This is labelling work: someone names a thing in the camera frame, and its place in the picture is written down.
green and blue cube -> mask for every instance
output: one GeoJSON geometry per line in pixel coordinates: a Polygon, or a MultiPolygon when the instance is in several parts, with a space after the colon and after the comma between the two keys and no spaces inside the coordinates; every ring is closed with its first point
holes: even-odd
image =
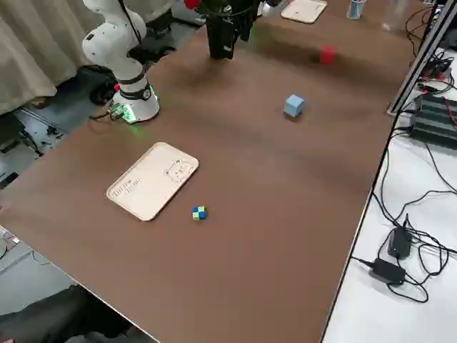
{"type": "Polygon", "coordinates": [[[192,218],[194,218],[195,221],[206,219],[205,206],[195,206],[192,210],[192,218]]]}

brown table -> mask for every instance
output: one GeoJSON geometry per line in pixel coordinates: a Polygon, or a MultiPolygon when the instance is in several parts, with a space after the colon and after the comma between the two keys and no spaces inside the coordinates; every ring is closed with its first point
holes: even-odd
{"type": "Polygon", "coordinates": [[[317,342],[411,59],[379,29],[382,7],[264,19],[232,61],[211,61],[201,30],[149,73],[158,117],[88,121],[1,194],[0,224],[163,343],[317,342]],[[307,101],[298,121],[282,114],[290,94],[307,101]],[[200,167],[139,222],[105,191],[156,141],[200,167]]]}

gray curtain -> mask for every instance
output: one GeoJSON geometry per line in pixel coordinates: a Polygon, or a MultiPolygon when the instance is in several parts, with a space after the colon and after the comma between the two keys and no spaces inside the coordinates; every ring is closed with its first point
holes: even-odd
{"type": "MultiPolygon", "coordinates": [[[[169,0],[125,3],[146,21],[170,6],[169,0]]],[[[81,41],[102,21],[82,0],[0,0],[0,114],[55,95],[57,85],[90,64],[81,41]]]]}

bottle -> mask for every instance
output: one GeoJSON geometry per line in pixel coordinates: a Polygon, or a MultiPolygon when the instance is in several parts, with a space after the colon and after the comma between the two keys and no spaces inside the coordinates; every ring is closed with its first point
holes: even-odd
{"type": "Polygon", "coordinates": [[[409,0],[389,0],[384,14],[382,28],[386,31],[395,31],[403,24],[403,18],[409,5],[409,0]]]}

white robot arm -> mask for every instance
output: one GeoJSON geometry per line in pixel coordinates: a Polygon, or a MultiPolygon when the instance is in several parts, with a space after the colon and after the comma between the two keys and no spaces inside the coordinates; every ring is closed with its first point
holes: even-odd
{"type": "Polygon", "coordinates": [[[113,104],[129,123],[153,118],[159,112],[157,97],[143,66],[127,57],[146,35],[143,19],[127,9],[122,0],[83,1],[88,9],[105,18],[102,25],[84,38],[82,47],[92,63],[109,68],[116,77],[120,88],[113,104]]]}

